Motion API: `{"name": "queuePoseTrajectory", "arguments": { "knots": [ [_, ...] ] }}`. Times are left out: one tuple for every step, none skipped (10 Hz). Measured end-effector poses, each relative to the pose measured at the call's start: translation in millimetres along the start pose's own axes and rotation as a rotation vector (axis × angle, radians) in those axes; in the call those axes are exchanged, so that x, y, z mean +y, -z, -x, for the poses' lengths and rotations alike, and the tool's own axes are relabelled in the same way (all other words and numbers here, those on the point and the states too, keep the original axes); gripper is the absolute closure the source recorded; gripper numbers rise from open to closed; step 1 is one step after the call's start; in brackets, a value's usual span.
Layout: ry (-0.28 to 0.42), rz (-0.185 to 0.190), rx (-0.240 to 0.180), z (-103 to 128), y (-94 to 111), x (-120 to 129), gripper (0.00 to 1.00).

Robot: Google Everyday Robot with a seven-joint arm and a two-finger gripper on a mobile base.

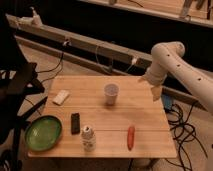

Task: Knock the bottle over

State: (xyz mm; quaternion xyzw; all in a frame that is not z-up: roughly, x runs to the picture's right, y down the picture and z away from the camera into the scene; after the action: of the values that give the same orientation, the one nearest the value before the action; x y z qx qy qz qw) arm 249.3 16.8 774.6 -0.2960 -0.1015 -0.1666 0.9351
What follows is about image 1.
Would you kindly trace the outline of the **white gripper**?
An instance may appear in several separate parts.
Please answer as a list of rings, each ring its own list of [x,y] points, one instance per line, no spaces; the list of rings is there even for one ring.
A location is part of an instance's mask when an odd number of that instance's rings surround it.
[[[144,82],[147,80],[150,84],[154,85],[154,87],[151,88],[151,92],[153,95],[153,100],[157,101],[160,99],[162,94],[162,87],[159,85],[162,85],[165,79],[166,72],[164,70],[156,70],[149,67],[145,73],[145,78],[141,77],[138,82]]]

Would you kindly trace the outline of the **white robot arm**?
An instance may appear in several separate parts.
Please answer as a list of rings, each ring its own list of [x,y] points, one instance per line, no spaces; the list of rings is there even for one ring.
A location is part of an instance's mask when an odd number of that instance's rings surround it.
[[[171,73],[201,105],[213,114],[213,78],[186,63],[181,42],[157,43],[151,49],[152,63],[139,82],[146,80],[153,87],[163,84]]]

